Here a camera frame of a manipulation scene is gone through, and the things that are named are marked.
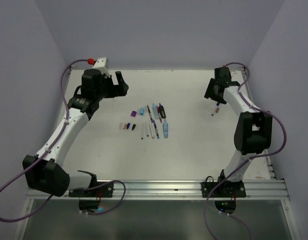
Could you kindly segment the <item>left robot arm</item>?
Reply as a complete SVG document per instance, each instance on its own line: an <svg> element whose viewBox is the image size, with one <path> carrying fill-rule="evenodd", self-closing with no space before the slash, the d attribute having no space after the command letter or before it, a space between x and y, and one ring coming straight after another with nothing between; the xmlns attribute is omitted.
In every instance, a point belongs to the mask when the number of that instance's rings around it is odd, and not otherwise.
<svg viewBox="0 0 308 240"><path fill-rule="evenodd" d="M87 69L81 76L81 85L65 103L65 114L47 143L34 156L26 155L22 161L27 185L30 189L61 197L66 191L81 191L86 196L97 193L100 184L94 173L80 170L75 175L63 169L63 163L80 131L99 109L102 99L124 97L129 86L120 71L112 77L100 70Z"/></svg>

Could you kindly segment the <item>white slim pen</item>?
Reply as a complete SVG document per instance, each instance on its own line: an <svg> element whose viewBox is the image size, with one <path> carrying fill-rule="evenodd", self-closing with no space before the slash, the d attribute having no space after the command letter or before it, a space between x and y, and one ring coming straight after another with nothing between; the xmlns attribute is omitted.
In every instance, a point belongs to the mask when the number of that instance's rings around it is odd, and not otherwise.
<svg viewBox="0 0 308 240"><path fill-rule="evenodd" d="M219 106L218 104L215 105L214 109L212 110L211 116L213 116L216 113L218 106Z"/></svg>

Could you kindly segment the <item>purple ink gel pen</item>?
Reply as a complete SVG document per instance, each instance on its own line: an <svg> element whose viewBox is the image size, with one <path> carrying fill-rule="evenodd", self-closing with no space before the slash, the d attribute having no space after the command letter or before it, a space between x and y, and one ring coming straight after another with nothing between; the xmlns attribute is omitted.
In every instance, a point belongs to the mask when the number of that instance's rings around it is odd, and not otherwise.
<svg viewBox="0 0 308 240"><path fill-rule="evenodd" d="M146 107L147 107L147 112L148 112L148 114L149 114L150 121L151 121L152 123L154 123L153 116L152 116L152 113L151 113L151 110L150 110L149 105L146 105Z"/></svg>

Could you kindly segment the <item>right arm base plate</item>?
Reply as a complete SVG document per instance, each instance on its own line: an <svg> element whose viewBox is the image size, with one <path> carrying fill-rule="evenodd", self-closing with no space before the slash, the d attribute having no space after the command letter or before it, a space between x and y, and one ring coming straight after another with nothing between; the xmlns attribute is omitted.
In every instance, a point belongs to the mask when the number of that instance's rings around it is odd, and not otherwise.
<svg viewBox="0 0 308 240"><path fill-rule="evenodd" d="M202 197L207 198L209 193L218 185L216 181L203 181L201 184ZM245 198L247 196L245 185L242 181L230 182L226 181L224 184L216 188L211 197L212 198Z"/></svg>

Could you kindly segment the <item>purple marker cap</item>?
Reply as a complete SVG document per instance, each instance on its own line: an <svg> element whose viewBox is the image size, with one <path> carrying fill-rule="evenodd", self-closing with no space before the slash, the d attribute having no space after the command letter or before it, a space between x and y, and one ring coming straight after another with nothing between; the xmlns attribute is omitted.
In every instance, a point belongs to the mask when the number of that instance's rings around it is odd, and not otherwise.
<svg viewBox="0 0 308 240"><path fill-rule="evenodd" d="M137 115L137 112L135 110L133 110L130 114L131 117L135 117Z"/></svg>

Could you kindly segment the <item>light blue correction tape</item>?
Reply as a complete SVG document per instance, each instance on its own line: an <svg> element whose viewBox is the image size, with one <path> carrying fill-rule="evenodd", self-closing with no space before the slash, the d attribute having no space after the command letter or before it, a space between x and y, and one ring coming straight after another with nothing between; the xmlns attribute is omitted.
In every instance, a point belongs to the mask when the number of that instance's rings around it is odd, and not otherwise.
<svg viewBox="0 0 308 240"><path fill-rule="evenodd" d="M168 136L169 136L169 125L168 125L166 118L163 119L162 129L163 129L164 138L168 138Z"/></svg>

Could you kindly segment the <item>pink ink gel pen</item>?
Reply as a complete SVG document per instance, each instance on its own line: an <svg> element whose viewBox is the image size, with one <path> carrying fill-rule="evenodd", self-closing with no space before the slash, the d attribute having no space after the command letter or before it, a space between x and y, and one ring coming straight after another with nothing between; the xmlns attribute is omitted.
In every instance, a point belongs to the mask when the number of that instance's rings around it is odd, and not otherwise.
<svg viewBox="0 0 308 240"><path fill-rule="evenodd" d="M158 118L159 118L160 123L163 123L162 116L161 116L160 109L159 109L158 105L156 105L156 110L157 110L157 114L158 114Z"/></svg>

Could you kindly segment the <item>blue ink gel pen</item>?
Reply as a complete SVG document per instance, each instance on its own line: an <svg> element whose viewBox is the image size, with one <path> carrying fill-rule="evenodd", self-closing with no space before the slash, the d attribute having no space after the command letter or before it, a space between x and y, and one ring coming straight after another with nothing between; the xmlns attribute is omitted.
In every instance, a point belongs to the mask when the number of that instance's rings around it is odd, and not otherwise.
<svg viewBox="0 0 308 240"><path fill-rule="evenodd" d="M158 128L157 128L156 122L155 122L155 120L153 120L152 122L153 122L153 126L154 126L156 137L157 137L157 139L159 139L160 136L159 136L159 132L158 132Z"/></svg>

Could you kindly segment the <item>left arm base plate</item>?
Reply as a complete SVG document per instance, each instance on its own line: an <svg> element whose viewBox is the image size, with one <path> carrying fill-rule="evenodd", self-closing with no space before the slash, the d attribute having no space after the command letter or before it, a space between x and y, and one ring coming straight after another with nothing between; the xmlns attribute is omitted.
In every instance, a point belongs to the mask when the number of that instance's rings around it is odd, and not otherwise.
<svg viewBox="0 0 308 240"><path fill-rule="evenodd" d="M111 198L113 195L113 188L113 183L96 181L90 184L88 187L89 190L85 188L73 189L69 191L68 196L72 198Z"/></svg>

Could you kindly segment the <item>light blue highlighter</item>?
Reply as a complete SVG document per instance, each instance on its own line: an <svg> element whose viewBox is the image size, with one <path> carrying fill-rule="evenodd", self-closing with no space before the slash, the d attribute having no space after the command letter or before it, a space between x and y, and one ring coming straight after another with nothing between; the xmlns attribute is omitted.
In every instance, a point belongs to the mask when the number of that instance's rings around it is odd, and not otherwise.
<svg viewBox="0 0 308 240"><path fill-rule="evenodd" d="M159 120L160 117L159 117L158 107L155 103L152 104L152 111L153 111L154 119Z"/></svg>

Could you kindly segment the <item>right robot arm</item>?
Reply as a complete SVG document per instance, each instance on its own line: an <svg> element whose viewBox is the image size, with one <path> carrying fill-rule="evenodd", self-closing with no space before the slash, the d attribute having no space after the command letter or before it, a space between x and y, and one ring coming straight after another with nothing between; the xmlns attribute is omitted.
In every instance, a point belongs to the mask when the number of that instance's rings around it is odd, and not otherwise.
<svg viewBox="0 0 308 240"><path fill-rule="evenodd" d="M204 98L218 104L229 105L237 115L237 125L233 136L234 154L222 170L217 183L217 192L229 196L234 190L234 183L243 180L245 171L253 157L260 155L271 146L273 117L256 110L253 102L240 92L240 83L233 81L228 67L214 69Z"/></svg>

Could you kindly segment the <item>brown capped white marker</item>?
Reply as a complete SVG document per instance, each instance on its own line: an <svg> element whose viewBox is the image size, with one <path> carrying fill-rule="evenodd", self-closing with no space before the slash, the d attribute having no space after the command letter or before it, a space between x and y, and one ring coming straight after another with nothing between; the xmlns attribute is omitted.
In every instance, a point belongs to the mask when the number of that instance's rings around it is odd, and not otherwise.
<svg viewBox="0 0 308 240"><path fill-rule="evenodd" d="M219 112L221 105L222 105L221 103L219 103L219 104L217 105L217 108L216 108L216 110L215 110L215 113L218 113L218 112Z"/></svg>

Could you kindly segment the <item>aluminium front rail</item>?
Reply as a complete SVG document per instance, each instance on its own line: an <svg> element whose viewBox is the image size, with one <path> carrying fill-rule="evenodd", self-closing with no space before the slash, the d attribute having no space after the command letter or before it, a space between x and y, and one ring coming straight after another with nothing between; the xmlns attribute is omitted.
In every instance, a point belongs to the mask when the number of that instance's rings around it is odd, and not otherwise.
<svg viewBox="0 0 308 240"><path fill-rule="evenodd" d="M124 185L113 184L112 197L73 197L80 200L204 200L202 180L126 180ZM284 180L245 180L246 197L218 198L211 200L288 200L289 193ZM69 197L67 191L60 198Z"/></svg>

